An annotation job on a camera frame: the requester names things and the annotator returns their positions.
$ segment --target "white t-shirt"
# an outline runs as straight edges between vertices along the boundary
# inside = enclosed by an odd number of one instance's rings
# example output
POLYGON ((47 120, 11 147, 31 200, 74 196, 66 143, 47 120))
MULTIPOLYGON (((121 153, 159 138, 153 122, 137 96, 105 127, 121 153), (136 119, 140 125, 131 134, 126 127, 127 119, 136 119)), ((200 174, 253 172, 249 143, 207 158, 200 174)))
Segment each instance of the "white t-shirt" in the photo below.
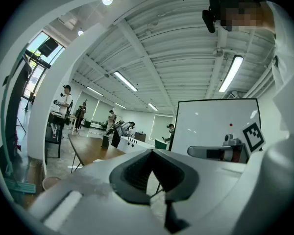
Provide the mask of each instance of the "white t-shirt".
MULTIPOLYGON (((267 4, 274 18, 275 46, 272 74, 278 92, 294 75, 294 21, 281 6, 272 2, 267 4)), ((288 130, 283 116, 280 130, 288 130)))
MULTIPOLYGON (((69 94, 69 95, 65 95, 63 97, 63 100, 61 101, 61 103, 66 103, 66 104, 70 104, 72 102, 72 95, 69 94)), ((65 114, 67 112, 67 107, 65 106, 62 106, 60 105, 60 108, 59 108, 59 113, 62 113, 62 114, 65 114)))

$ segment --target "person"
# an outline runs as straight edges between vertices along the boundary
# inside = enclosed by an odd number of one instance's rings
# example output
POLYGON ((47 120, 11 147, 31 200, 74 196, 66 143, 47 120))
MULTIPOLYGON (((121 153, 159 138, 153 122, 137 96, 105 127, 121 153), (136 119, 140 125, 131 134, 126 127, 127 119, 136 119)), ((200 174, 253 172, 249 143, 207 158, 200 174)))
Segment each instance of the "person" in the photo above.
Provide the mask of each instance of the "person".
POLYGON ((113 110, 109 111, 111 113, 110 116, 108 116, 108 124, 107 124, 107 129, 106 131, 110 130, 112 124, 115 123, 117 116, 114 114, 113 110))
POLYGON ((72 102, 71 87, 70 85, 66 85, 64 87, 64 96, 59 104, 59 113, 65 114, 71 102, 72 102))
POLYGON ((118 148, 122 136, 128 136, 130 134, 129 128, 135 126, 134 122, 125 122, 117 127, 114 131, 111 145, 118 148))
MULTIPOLYGON (((278 4, 254 0, 210 0, 211 10, 227 30, 266 29, 273 33, 275 46, 272 74, 277 91, 294 76, 294 21, 278 4)), ((287 130, 283 119, 280 130, 287 130)))
POLYGON ((83 103, 82 106, 78 108, 76 111, 75 116, 77 117, 77 120, 75 121, 75 128, 79 129, 81 122, 83 121, 84 115, 86 113, 86 102, 83 103))
MULTIPOLYGON (((66 85, 63 86, 64 87, 64 96, 62 97, 61 101, 55 100, 54 104, 59 106, 59 113, 62 114, 62 117, 65 117, 65 114, 67 113, 67 110, 72 103, 72 95, 71 95, 71 87, 70 85, 66 85)), ((58 125, 57 124, 51 124, 52 127, 52 138, 55 139, 56 138, 56 131, 58 129, 58 125)))
POLYGON ((167 139, 164 139, 164 138, 162 138, 162 139, 163 139, 164 142, 171 142, 172 137, 174 136, 174 125, 173 124, 169 124, 167 127, 169 128, 169 132, 171 133, 171 135, 167 139))

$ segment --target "window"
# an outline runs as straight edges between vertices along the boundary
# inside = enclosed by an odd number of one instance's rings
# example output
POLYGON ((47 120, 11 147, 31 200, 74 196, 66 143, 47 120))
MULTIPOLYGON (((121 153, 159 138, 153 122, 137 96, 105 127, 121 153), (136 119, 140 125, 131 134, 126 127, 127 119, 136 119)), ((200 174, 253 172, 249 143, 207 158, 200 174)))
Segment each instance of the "window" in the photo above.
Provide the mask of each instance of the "window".
POLYGON ((54 57, 54 59, 50 62, 50 65, 53 65, 54 61, 60 56, 60 54, 65 50, 64 47, 57 53, 57 55, 54 57))
POLYGON ((167 125, 172 123, 172 120, 173 117, 171 116, 155 115, 149 139, 159 139, 162 141, 162 137, 168 138, 171 134, 167 128, 167 125))
MULTIPOLYGON (((46 63, 52 65, 54 61, 60 56, 60 54, 65 50, 65 48, 58 43, 58 47, 49 55, 49 57, 45 57, 37 49, 44 41, 48 40, 49 38, 50 36, 48 36, 46 33, 40 32, 38 36, 28 45, 27 50, 32 52, 35 56, 40 57, 46 63)), ((30 59, 29 65, 33 72, 29 76, 29 81, 26 85, 26 89, 24 90, 24 97, 29 97, 30 92, 37 93, 41 83, 48 73, 48 69, 46 67, 38 65, 33 59, 30 59)))
POLYGON ((30 77, 30 80, 26 86, 26 89, 24 91, 24 96, 29 97, 30 96, 30 92, 34 92, 35 89, 35 85, 38 82, 39 77, 41 76, 41 74, 43 73, 44 68, 41 67, 40 65, 38 65, 36 67, 36 69, 34 70, 34 72, 32 73, 32 76, 30 77))
POLYGON ((27 49, 34 53, 38 47, 45 41, 47 40, 47 38, 49 38, 49 36, 43 32, 40 32, 39 35, 28 45, 27 49))

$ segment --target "floor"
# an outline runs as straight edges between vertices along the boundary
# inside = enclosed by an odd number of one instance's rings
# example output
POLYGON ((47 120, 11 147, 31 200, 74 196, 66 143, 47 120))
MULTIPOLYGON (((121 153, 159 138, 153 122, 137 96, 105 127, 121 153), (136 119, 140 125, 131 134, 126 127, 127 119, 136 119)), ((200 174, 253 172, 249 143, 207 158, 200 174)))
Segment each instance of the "floor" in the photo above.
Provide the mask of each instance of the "floor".
MULTIPOLYGON (((27 104, 27 100, 21 100, 19 111, 18 111, 18 118, 23 125, 24 129, 27 131, 28 122, 30 113, 26 113, 22 108, 24 108, 27 104)), ((45 143, 45 148, 48 150, 48 164, 47 164, 47 177, 55 176, 60 179, 66 179, 67 176, 71 173, 72 167, 73 171, 79 164, 78 158, 75 159, 74 164, 74 150, 72 145, 68 139, 68 134, 71 133, 70 127, 65 125, 63 129, 63 139, 61 141, 61 156, 60 159, 58 158, 58 145, 52 143, 45 143)), ((28 168, 29 167, 38 167, 35 165, 31 159, 28 159, 27 156, 27 135, 22 127, 17 127, 17 134, 19 138, 19 144, 22 147, 22 152, 17 154, 17 166, 15 168, 15 173, 18 178, 25 179, 28 178, 28 168)), ((85 137, 94 137, 94 138, 102 138, 103 131, 93 128, 85 128, 81 127, 79 130, 79 134, 85 137)), ((148 185, 147 185, 147 194, 152 196, 158 187, 158 180, 156 179, 155 175, 151 173, 148 185)), ((30 196, 31 194, 19 194, 14 193, 14 198, 17 199, 17 202, 23 201, 23 206, 28 208, 28 206, 34 201, 35 196, 30 196)), ((165 222, 165 212, 166 212, 166 205, 165 205, 165 193, 160 192, 156 196, 152 197, 151 200, 151 210, 157 219, 164 224, 165 222)))
POLYGON ((30 112, 25 112, 24 108, 27 104, 27 100, 22 98, 19 109, 17 125, 18 143, 21 145, 21 151, 18 151, 12 162, 13 165, 13 177, 17 182, 29 183, 36 185, 36 194, 25 194, 18 191, 10 191, 14 201, 25 209, 27 209, 36 199, 36 197, 42 192, 41 182, 43 180, 43 167, 42 161, 29 158, 27 155, 27 129, 30 117, 30 112))
MULTIPOLYGON (((45 147, 48 149, 48 164, 47 164, 47 177, 55 176, 60 179, 66 179, 67 176, 71 173, 71 170, 75 170, 79 164, 78 158, 76 157, 74 164, 74 150, 68 138, 68 134, 71 134, 70 127, 65 125, 63 129, 63 139, 61 141, 61 155, 58 158, 58 145, 52 143, 46 143, 45 147)), ((85 137, 93 137, 93 138, 101 138, 104 133, 101 130, 93 129, 93 128, 85 128, 81 127, 78 131, 81 136, 85 137)), ((153 172, 151 173, 148 185, 147 185, 147 194, 152 196, 158 187, 158 180, 156 179, 153 172)), ((160 192, 156 196, 151 198, 151 210, 158 218, 158 220, 164 224, 165 222, 165 193, 160 192)))

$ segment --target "fluorescent light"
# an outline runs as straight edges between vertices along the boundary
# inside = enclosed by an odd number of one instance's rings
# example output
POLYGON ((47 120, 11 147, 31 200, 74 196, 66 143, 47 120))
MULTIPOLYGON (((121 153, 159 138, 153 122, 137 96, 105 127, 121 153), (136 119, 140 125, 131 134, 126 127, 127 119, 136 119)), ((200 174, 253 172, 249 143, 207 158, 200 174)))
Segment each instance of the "fluorescent light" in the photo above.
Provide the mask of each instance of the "fluorescent light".
POLYGON ((118 103, 116 103, 116 105, 119 105, 120 107, 122 107, 122 108, 126 109, 124 106, 122 106, 122 105, 120 105, 120 104, 118 104, 118 103))
POLYGON ((132 85, 125 77, 121 75, 118 71, 114 73, 115 76, 117 76, 119 79, 121 79, 129 88, 131 88, 133 91, 137 91, 137 89, 132 85))
POLYGON ((113 2, 113 0, 102 0, 102 3, 104 5, 110 5, 110 4, 112 4, 112 2, 113 2))
POLYGON ((87 86, 87 88, 88 88, 89 90, 91 90, 91 91, 93 91, 93 92, 95 92, 95 93, 99 94, 100 96, 103 96, 101 93, 99 93, 99 92, 96 92, 94 89, 90 88, 89 86, 87 86))
POLYGON ((148 103, 148 105, 153 108, 155 111, 158 111, 156 107, 154 107, 151 103, 148 103))
POLYGON ((235 77, 237 71, 239 70, 241 64, 243 62, 243 57, 239 56, 239 55, 235 55, 233 57, 230 69, 219 89, 219 92, 225 92, 226 89, 229 87, 229 85, 231 84, 233 78, 235 77))

